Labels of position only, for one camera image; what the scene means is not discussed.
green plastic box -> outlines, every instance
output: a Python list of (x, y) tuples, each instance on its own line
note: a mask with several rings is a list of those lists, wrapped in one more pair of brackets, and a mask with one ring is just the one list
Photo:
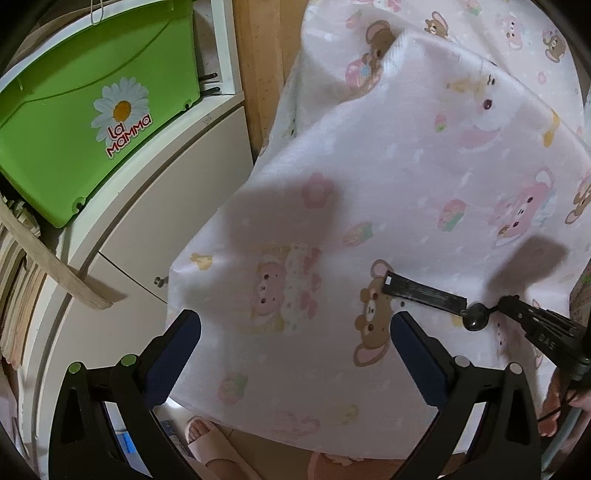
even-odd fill
[(198, 98), (192, 2), (124, 11), (59, 42), (0, 92), (0, 170), (62, 227), (134, 147)]

toe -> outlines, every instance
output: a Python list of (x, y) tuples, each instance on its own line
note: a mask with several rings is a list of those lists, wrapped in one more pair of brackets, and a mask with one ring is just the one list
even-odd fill
[(195, 420), (193, 422), (193, 424), (197, 427), (197, 430), (199, 431), (199, 436), (200, 437), (209, 432), (208, 426), (205, 425), (205, 423), (202, 422), (201, 420)]
[(189, 425), (187, 440), (189, 441), (189, 443), (194, 442), (199, 437), (205, 435), (207, 432), (209, 432), (209, 429), (202, 421), (193, 420), (191, 422), (191, 425)]

stack of papers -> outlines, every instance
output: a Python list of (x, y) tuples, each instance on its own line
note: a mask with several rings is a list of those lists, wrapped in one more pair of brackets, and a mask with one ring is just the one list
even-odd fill
[[(14, 216), (36, 237), (39, 224), (22, 201), (2, 198)], [(13, 368), (21, 365), (25, 338), (45, 273), (27, 257), (11, 233), (0, 225), (0, 352)]]

black cable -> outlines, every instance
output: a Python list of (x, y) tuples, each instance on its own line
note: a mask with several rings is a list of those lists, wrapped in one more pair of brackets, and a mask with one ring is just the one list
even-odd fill
[(573, 394), (572, 397), (570, 397), (568, 400), (566, 400), (566, 395), (564, 395), (564, 399), (563, 402), (561, 403), (560, 407), (558, 407), (557, 409), (551, 411), (550, 413), (547, 413), (546, 415), (544, 415), (543, 417), (538, 419), (538, 423), (540, 423), (541, 421), (547, 420), (549, 419), (551, 416), (556, 415), (559, 411), (561, 411), (565, 406), (567, 406), (569, 403), (571, 403), (574, 398), (577, 396), (576, 393)]

cabinet door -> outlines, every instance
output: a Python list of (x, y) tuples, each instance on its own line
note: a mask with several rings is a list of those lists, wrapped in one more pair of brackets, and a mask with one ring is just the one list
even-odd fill
[(115, 227), (101, 253), (166, 301), (170, 265), (247, 180), (252, 157), (241, 107), (182, 153)]
[(86, 368), (111, 367), (128, 353), (140, 354), (152, 338), (162, 335), (166, 304), (97, 255), (87, 277), (111, 308), (92, 310), (71, 300), (51, 346), (37, 407), (37, 452), (40, 473), (46, 474), (47, 449), (57, 396), (72, 362)]

